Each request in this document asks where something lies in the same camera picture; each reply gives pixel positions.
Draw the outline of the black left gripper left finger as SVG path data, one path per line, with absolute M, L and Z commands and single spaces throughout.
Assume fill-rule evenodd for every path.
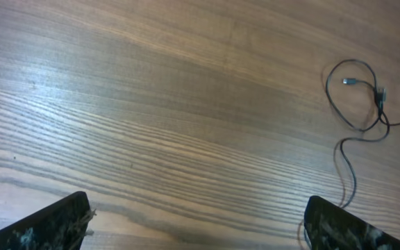
M 95 216 L 87 197 L 75 192 L 1 229 L 0 249 L 80 249 Z

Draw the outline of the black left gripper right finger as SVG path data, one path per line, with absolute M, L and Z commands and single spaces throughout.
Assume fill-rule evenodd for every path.
M 305 240 L 312 250 L 400 250 L 400 240 L 319 196 L 304 213 Z

